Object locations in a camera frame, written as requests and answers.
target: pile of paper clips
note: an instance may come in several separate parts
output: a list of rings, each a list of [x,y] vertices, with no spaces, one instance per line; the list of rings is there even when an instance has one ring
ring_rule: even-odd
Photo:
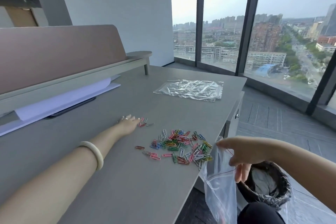
[[[150,124],[147,124],[147,120],[148,118],[141,118],[140,119],[140,122],[138,123],[138,127],[142,128],[144,126],[146,127],[150,127],[150,126],[153,126],[155,123],[150,123]]]
[[[212,148],[212,145],[196,131],[191,138],[188,137],[190,131],[184,132],[184,130],[177,129],[172,130],[171,135],[167,137],[167,132],[164,129],[163,134],[159,135],[159,140],[153,140],[150,147],[154,149],[167,149],[169,151],[180,151],[179,156],[173,153],[162,154],[162,157],[172,157],[174,163],[188,165],[193,161],[198,167],[199,170],[203,167],[204,162],[213,160],[213,157],[208,154],[209,148]],[[185,148],[191,146],[191,151],[185,153]],[[136,149],[144,150],[142,146],[136,146]],[[149,156],[152,159],[160,160],[157,153],[143,151],[143,154]]]

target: road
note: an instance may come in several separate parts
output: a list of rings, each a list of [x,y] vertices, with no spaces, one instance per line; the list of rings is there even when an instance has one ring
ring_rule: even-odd
[[[304,45],[301,45],[299,41],[296,39],[296,37],[292,34],[292,32],[288,31],[292,38],[292,49],[296,52],[296,56],[299,59],[302,68],[306,69],[306,77],[307,78],[315,78],[315,82],[311,84],[313,87],[317,86],[322,76],[319,74],[319,70],[314,67],[313,61],[310,60],[307,55],[312,55],[312,53],[309,52],[308,49],[305,49]]]

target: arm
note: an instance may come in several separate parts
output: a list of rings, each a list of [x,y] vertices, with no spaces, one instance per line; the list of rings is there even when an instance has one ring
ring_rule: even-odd
[[[217,142],[217,146],[234,150],[229,164],[236,167],[236,182],[246,181],[251,164],[271,161],[336,213],[334,162],[290,143],[270,138],[237,136],[223,139]]]
[[[134,131],[138,119],[127,116],[94,137],[93,143],[106,157],[111,147]],[[90,149],[79,147],[24,184],[0,207],[0,223],[57,223],[94,174],[97,160]]]

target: hand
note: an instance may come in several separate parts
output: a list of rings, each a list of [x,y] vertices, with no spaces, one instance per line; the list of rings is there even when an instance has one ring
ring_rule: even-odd
[[[269,160],[272,156],[272,143],[277,141],[270,138],[235,136],[225,138],[216,143],[218,147],[233,149],[234,155],[229,165],[236,167],[234,180],[245,182],[249,175],[251,164]]]
[[[118,124],[116,124],[116,128],[121,137],[127,136],[135,130],[139,122],[140,118],[136,119],[134,116],[132,117],[132,115],[123,116]]]

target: black trash bag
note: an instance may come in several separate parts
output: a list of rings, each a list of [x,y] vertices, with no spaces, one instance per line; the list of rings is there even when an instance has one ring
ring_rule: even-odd
[[[237,187],[248,203],[264,202],[277,211],[292,197],[287,175],[273,162],[253,164],[246,182]]]

